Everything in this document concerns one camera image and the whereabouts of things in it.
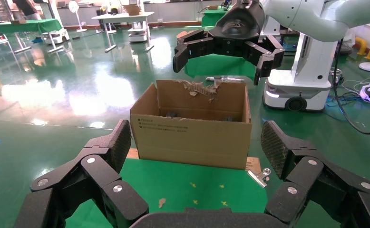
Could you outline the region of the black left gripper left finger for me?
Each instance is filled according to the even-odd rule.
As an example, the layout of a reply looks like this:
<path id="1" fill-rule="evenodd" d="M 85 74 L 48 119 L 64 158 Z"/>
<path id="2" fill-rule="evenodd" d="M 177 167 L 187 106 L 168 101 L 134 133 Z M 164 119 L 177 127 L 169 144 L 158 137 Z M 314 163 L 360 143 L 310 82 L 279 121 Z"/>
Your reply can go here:
<path id="1" fill-rule="evenodd" d="M 128 120 L 120 120 L 112 133 L 90 139 L 74 159 L 32 182 L 14 227 L 63 228 L 88 200 L 111 226 L 130 227 L 149 212 L 146 201 L 120 175 L 130 146 Z"/>

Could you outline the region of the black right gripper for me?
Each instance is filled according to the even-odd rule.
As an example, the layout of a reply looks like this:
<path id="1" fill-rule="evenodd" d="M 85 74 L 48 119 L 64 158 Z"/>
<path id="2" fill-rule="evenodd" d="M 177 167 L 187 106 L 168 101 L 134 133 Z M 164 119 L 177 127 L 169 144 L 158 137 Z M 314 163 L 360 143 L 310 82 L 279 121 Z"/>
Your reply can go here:
<path id="1" fill-rule="evenodd" d="M 177 37 L 172 59 L 173 71 L 180 72 L 189 59 L 210 54 L 243 57 L 255 66 L 253 84 L 269 77 L 281 66 L 284 48 L 268 35 L 258 41 L 265 22 L 265 12 L 258 0 L 239 0 L 209 31 L 197 29 Z"/>

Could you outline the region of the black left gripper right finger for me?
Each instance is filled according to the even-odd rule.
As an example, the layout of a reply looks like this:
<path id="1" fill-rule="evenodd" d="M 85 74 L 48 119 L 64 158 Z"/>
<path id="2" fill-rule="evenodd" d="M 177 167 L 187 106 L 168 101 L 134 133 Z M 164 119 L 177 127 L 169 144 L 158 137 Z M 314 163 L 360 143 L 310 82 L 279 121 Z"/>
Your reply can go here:
<path id="1" fill-rule="evenodd" d="M 313 201 L 343 228 L 370 228 L 370 180 L 328 159 L 309 141 L 288 136 L 266 121 L 262 150 L 282 184 L 265 213 L 292 228 Z"/>

